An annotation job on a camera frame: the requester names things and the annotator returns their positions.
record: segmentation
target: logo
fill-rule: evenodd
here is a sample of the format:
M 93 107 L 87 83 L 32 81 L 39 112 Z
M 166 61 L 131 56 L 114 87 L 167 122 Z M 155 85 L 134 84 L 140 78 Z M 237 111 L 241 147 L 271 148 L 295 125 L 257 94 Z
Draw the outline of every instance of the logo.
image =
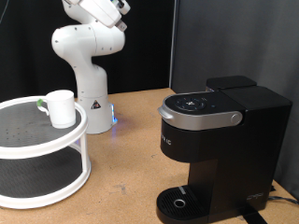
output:
M 101 108 L 100 104 L 97 103 L 97 101 L 94 101 L 93 105 L 92 105 L 92 109 L 98 109 Z
M 161 133 L 161 138 L 169 145 L 171 146 L 171 141 L 167 138 L 165 138 L 165 136 Z
M 247 197 L 247 200 L 258 199 L 259 197 L 262 197 L 262 196 L 263 196 L 263 193 L 250 195 L 250 196 Z

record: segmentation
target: silver trim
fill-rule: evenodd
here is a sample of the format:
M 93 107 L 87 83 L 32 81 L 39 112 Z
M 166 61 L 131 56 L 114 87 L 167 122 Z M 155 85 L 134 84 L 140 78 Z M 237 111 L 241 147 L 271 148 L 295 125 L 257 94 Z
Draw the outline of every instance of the silver trim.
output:
M 175 205 L 176 208 L 183 208 L 183 207 L 186 206 L 186 202 L 184 200 L 182 200 L 182 199 L 176 199 L 174 201 L 174 205 Z
M 239 111 L 230 111 L 207 115 L 187 115 L 170 109 L 165 101 L 176 94 L 167 96 L 163 100 L 163 105 L 158 108 L 163 120 L 169 125 L 188 131 L 202 131 L 208 129 L 217 129 L 231 127 L 239 124 L 243 115 Z
M 179 190 L 180 190 L 180 192 L 182 193 L 182 194 L 186 194 L 186 191 L 185 191 L 185 189 L 182 187 L 182 186 L 180 186 L 180 187 L 178 187 L 179 188 Z

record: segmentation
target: white cup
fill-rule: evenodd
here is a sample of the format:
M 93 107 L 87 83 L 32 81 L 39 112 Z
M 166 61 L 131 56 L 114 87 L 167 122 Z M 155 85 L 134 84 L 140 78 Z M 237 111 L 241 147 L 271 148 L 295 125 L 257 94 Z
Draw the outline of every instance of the white cup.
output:
M 46 102 L 48 110 L 41 106 Z M 74 93 L 72 91 L 52 91 L 44 99 L 39 99 L 37 108 L 50 115 L 52 126 L 57 129 L 64 129 L 76 123 L 76 111 Z

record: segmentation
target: blue led light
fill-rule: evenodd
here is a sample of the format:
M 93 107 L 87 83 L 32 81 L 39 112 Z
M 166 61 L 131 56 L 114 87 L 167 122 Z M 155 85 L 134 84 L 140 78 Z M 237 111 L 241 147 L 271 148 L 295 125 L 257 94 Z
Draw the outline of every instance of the blue led light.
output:
M 114 117 L 114 105 L 111 105 L 112 107 L 112 122 L 117 122 L 118 120 Z

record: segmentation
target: black mesh surface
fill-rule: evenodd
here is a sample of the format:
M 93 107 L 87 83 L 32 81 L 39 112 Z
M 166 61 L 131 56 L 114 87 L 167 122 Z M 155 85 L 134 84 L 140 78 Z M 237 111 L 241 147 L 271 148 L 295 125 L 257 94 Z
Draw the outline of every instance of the black mesh surface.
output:
M 66 129 L 51 126 L 50 117 L 38 110 L 36 102 L 13 105 L 0 110 L 0 147 L 30 147 L 47 143 L 70 133 L 81 123 Z
M 41 157 L 0 160 L 0 195 L 32 198 L 53 193 L 82 173 L 81 154 L 72 147 Z

